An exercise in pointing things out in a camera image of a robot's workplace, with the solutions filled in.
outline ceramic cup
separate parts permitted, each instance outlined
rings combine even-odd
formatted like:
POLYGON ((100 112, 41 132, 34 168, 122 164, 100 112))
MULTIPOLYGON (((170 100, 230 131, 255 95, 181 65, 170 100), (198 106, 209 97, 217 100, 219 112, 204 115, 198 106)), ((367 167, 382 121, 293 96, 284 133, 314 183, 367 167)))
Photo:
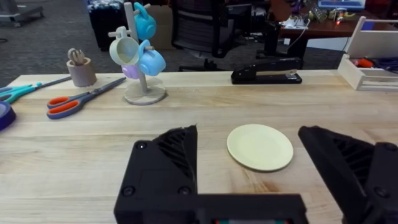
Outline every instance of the ceramic cup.
POLYGON ((166 61, 156 50, 145 50, 150 46, 149 40, 144 40, 138 47, 139 69, 146 75, 156 76, 166 67, 166 61))
POLYGON ((122 71, 125 76, 132 79, 138 79, 138 68, 136 65, 122 65, 122 71))
POLYGON ((134 16, 134 20, 136 21, 138 39, 150 39, 155 35, 156 32, 155 19, 152 16, 148 15, 148 12, 144 8, 144 6, 142 6, 138 2, 134 3, 134 8, 135 10, 139 10, 140 12, 140 14, 134 16))
POLYGON ((77 87, 85 87, 94 84, 97 81, 93 63, 90 58, 84 59, 84 64, 76 66, 71 60, 67 62, 69 74, 72 77, 73 84, 77 87))
POLYGON ((138 43, 133 38, 127 36, 125 27, 119 27, 116 32, 120 37, 116 37, 109 47, 109 54, 112 60, 118 65, 134 65, 138 62, 138 43))

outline blue tape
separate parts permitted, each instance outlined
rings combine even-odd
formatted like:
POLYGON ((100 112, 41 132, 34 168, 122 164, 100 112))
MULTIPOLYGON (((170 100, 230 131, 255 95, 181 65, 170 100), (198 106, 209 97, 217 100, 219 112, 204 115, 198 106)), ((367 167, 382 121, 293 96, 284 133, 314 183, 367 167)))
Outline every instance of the blue tape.
POLYGON ((16 118, 17 115, 12 110, 10 104, 0 101, 0 131, 8 127, 16 118))

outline gray carpet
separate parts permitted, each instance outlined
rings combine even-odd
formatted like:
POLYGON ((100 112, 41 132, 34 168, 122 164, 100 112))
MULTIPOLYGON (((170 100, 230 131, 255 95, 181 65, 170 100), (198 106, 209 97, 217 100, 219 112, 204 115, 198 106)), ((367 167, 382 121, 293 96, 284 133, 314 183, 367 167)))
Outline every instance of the gray carpet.
MULTIPOLYGON (((31 4, 33 0, 21 0, 31 4)), ((96 44, 90 19, 83 0, 44 0, 45 18, 36 19, 14 28, 0 23, 0 86, 5 86, 19 75, 67 73, 67 51, 71 47, 82 49, 91 58, 96 72, 121 72, 120 66, 101 52, 96 44)), ((224 59, 215 60, 220 68, 232 70, 242 63, 255 62, 255 51, 262 44, 246 42, 228 52, 224 59)), ((180 64, 199 65, 202 60, 183 50, 160 50, 167 63, 166 72, 175 72, 180 64)), ((335 68, 341 52, 308 48, 304 69, 335 68)))

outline desk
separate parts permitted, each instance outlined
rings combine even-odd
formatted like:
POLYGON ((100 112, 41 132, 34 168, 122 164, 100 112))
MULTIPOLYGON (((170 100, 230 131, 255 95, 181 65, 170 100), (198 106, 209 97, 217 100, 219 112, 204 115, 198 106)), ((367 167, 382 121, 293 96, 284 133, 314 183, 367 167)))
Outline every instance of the desk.
MULTIPOLYGON (((297 132, 319 125, 365 141, 398 143, 398 93, 354 91, 329 70, 299 71, 301 85, 232 86, 231 72, 161 73, 169 94, 150 106, 123 100, 128 80, 83 110, 49 120, 46 103, 86 91, 72 81, 19 98, 17 121, 0 133, 0 223, 115 223, 116 201, 132 145, 170 128, 197 124, 199 193, 300 193, 313 224, 340 224, 341 212, 297 132), (266 124, 283 132, 294 158, 256 173, 233 161, 230 131, 266 124)), ((66 75, 23 75, 12 85, 66 75)), ((97 74, 94 87, 123 74, 97 74)), ((160 82, 148 78, 148 84, 160 82)))
MULTIPOLYGON (((291 13, 290 6, 284 0, 270 0, 271 10, 277 21, 285 21, 291 13)), ((303 8, 302 13, 308 13, 308 8, 303 8)), ((331 19, 325 21, 311 21, 308 29, 303 36, 289 49, 288 54, 293 57, 303 59, 305 49, 309 39, 333 38, 333 37, 351 37, 360 16, 366 16, 368 19, 377 19, 376 16, 363 10, 354 17, 344 20, 340 25, 336 25, 331 19)), ((296 40, 302 30, 281 29, 280 38, 290 38, 290 43, 296 40)))

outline wooden box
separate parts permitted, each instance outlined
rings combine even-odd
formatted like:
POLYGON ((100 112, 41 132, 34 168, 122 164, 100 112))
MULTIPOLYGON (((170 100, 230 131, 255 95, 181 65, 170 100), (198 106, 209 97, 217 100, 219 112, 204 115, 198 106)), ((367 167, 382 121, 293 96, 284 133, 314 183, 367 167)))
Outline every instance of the wooden box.
POLYGON ((398 74, 381 68, 358 68, 353 63, 354 58, 398 57, 398 29, 362 30, 365 22, 398 23, 398 21, 361 17, 348 42, 347 54, 344 54, 341 59, 338 73, 355 90, 398 91, 398 74))

